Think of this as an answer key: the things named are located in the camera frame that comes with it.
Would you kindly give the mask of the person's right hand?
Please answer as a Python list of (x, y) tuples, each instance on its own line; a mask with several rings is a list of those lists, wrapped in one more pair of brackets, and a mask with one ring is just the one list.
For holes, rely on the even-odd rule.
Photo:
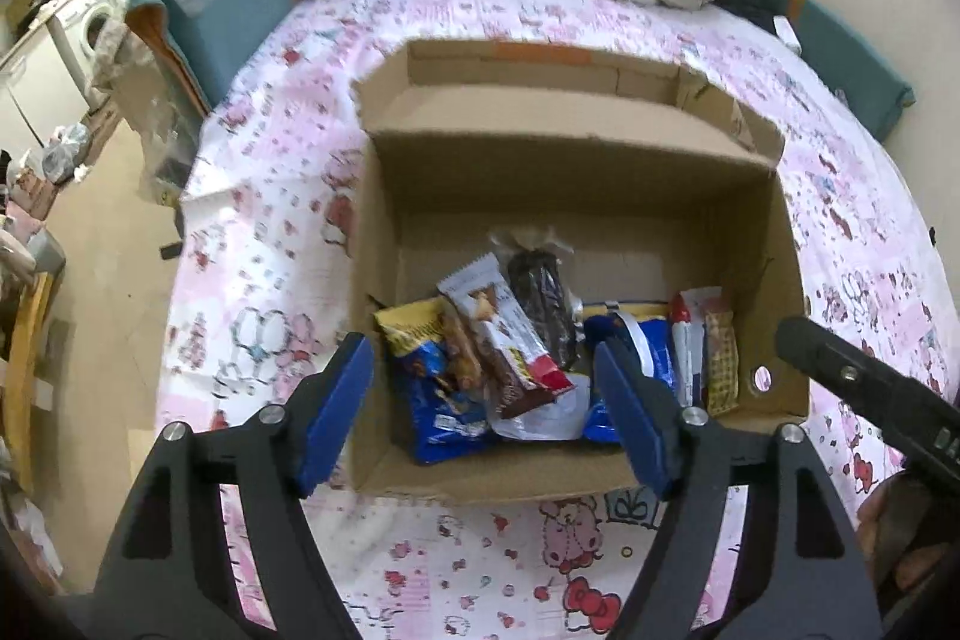
[(857, 541), (877, 591), (918, 590), (958, 546), (958, 503), (901, 471), (875, 487), (856, 513)]

